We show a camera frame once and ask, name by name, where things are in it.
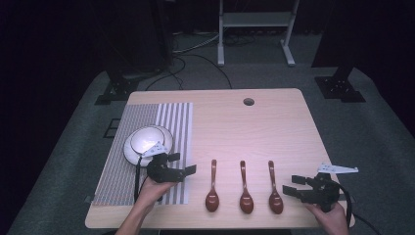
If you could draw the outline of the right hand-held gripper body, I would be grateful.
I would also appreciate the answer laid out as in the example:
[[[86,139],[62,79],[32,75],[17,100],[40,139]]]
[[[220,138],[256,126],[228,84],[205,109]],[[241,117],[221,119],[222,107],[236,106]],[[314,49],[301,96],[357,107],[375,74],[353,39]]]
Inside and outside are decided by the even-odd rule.
[[[347,212],[352,212],[352,203],[348,191],[338,182],[331,178],[332,174],[358,173],[357,167],[346,167],[332,164],[321,164],[317,168],[317,175],[313,178],[307,177],[307,183],[312,190],[302,192],[301,200],[304,203],[317,204],[323,212],[329,212],[331,206],[340,198],[340,191],[346,197]]]

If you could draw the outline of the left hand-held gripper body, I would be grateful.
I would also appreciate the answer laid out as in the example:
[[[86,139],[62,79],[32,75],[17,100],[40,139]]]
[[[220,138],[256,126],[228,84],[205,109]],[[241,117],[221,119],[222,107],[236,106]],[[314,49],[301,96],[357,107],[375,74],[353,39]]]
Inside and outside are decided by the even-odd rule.
[[[162,143],[158,143],[143,154],[144,159],[150,159],[146,169],[147,175],[158,183],[163,182],[182,182],[185,178],[184,169],[171,168],[166,148]]]

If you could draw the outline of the person's left hand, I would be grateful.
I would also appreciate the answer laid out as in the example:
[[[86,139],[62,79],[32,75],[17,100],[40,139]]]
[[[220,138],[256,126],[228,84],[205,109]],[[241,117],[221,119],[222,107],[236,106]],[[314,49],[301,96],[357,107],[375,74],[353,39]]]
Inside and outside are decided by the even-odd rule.
[[[144,213],[149,213],[156,201],[175,185],[175,182],[158,183],[147,177],[141,186],[134,208]]]

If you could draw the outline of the person's right hand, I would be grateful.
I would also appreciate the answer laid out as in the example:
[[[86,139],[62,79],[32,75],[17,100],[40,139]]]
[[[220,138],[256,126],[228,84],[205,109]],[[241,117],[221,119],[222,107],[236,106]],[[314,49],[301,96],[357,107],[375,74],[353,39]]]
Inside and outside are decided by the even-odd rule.
[[[328,212],[323,212],[312,204],[304,204],[304,206],[314,215],[328,235],[349,235],[345,209],[339,203],[333,204]]]

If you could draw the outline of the brown spoon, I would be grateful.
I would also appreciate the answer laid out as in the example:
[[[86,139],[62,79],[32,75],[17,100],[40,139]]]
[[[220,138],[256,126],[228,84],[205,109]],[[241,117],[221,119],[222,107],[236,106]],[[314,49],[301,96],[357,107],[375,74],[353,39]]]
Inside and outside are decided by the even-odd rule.
[[[245,161],[240,161],[240,171],[241,171],[242,184],[243,184],[243,192],[240,197],[240,208],[243,213],[250,214],[254,210],[254,200],[248,190]]]
[[[274,162],[272,161],[268,162],[268,169],[269,169],[271,188],[272,188],[271,194],[268,199],[268,204],[269,204],[270,209],[275,214],[281,214],[284,209],[284,204],[283,204],[283,200],[281,196],[279,195],[277,191]]]
[[[215,212],[219,207],[219,197],[215,190],[215,179],[216,179],[216,160],[211,161],[211,167],[210,167],[210,173],[211,173],[211,179],[210,179],[210,190],[207,193],[206,196],[206,208],[209,212]]]

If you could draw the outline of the white bowl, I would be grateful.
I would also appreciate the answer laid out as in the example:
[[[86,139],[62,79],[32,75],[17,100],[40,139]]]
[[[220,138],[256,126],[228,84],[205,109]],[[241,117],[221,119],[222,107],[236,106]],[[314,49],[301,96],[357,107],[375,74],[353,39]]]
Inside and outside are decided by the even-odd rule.
[[[162,143],[164,135],[156,127],[143,127],[135,131],[131,137],[130,145],[134,152],[144,154],[158,143]]]

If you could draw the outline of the grey striped placemat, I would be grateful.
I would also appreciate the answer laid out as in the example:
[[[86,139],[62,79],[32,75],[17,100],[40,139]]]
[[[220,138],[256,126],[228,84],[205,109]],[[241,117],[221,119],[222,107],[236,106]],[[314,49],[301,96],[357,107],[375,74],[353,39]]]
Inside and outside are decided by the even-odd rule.
[[[125,157],[130,136],[139,128],[156,125],[172,134],[170,153],[179,153],[180,159],[169,163],[171,168],[185,168],[192,164],[191,139],[193,124],[192,103],[164,103],[127,105],[122,114],[113,146],[110,149],[93,206],[131,206],[134,203],[136,167]]]

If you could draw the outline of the white plate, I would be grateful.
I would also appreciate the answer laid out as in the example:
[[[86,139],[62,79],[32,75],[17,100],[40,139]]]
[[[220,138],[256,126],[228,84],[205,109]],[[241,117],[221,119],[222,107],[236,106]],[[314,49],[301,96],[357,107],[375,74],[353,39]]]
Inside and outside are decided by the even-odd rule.
[[[149,125],[149,126],[156,127],[156,128],[158,128],[159,130],[162,131],[162,133],[164,135],[164,140],[163,140],[162,144],[165,146],[166,152],[169,153],[172,149],[172,146],[173,146],[173,136],[170,133],[170,131],[167,130],[165,127],[158,126],[158,125]],[[145,167],[148,164],[148,162],[150,161],[150,159],[144,159],[143,154],[138,154],[138,153],[136,153],[132,150],[131,145],[130,145],[130,140],[131,140],[131,137],[132,137],[133,133],[130,134],[124,142],[124,146],[123,146],[124,156],[131,164],[140,165],[142,167]]]

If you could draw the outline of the black stand base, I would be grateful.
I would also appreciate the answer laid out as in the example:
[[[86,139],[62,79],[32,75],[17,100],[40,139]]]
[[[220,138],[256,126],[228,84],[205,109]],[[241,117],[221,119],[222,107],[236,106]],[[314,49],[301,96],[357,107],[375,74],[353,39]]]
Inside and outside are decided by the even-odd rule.
[[[109,105],[112,101],[126,101],[139,84],[139,76],[132,70],[120,70],[110,77],[103,94],[95,101],[96,105]]]
[[[316,76],[315,81],[325,99],[339,99],[344,103],[364,103],[361,93],[353,88],[348,77],[353,66],[340,66],[332,76]]]

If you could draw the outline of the white metal stand frame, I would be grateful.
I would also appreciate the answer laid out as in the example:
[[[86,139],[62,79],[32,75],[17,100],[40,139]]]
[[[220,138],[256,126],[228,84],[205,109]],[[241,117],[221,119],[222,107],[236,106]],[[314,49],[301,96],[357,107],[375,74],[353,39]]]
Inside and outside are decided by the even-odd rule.
[[[224,57],[224,30],[233,27],[284,27],[286,34],[280,40],[281,48],[289,67],[296,65],[289,43],[295,25],[300,0],[294,0],[290,12],[265,12],[265,13],[226,13],[223,10],[223,0],[219,0],[218,13],[218,42],[217,64],[225,65]]]

